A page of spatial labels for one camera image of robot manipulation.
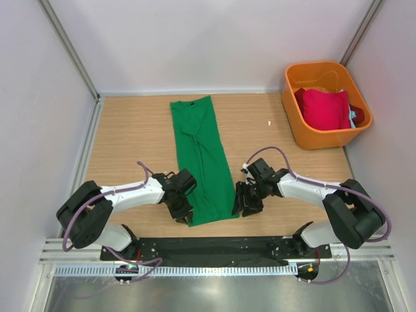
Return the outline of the green t shirt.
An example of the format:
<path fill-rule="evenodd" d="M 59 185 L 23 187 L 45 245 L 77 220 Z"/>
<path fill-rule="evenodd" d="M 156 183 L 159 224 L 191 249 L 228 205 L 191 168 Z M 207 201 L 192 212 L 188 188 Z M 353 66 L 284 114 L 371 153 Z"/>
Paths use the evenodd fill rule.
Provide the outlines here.
<path fill-rule="evenodd" d="M 211 96 L 170 104 L 177 163 L 197 182 L 188 195 L 193 207 L 188 225 L 238 217 L 233 214 L 235 187 L 220 139 Z"/>

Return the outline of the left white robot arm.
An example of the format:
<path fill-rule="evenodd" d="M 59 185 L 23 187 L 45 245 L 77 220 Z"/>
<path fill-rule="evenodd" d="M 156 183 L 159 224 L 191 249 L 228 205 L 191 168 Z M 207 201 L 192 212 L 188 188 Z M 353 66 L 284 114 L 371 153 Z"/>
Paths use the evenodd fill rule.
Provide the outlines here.
<path fill-rule="evenodd" d="M 140 250 L 139 238 L 125 224 L 111 223 L 110 217 L 142 205 L 165 204 L 173 220 L 187 224 L 193 218 L 188 196 L 196 187 L 196 179 L 186 169 L 168 174 L 146 172 L 144 180 L 118 186 L 100 187 L 87 181 L 56 213 L 66 239 L 63 248 L 98 244 L 103 261 L 134 260 Z"/>

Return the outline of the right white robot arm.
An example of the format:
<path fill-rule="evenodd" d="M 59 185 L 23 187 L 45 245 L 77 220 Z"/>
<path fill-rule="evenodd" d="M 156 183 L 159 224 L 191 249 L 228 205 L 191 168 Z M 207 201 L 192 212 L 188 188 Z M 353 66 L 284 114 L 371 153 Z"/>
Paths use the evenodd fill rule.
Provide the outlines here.
<path fill-rule="evenodd" d="M 236 184 L 232 213 L 243 217 L 260 213 L 269 196 L 294 198 L 325 210 L 325 222 L 308 222 L 292 236 L 293 250 L 308 257 L 321 246 L 342 243 L 357 250 L 386 223 L 386 217 L 354 179 L 333 185 L 296 175 L 287 168 L 275 170 L 264 159 L 245 164 L 244 181 Z"/>

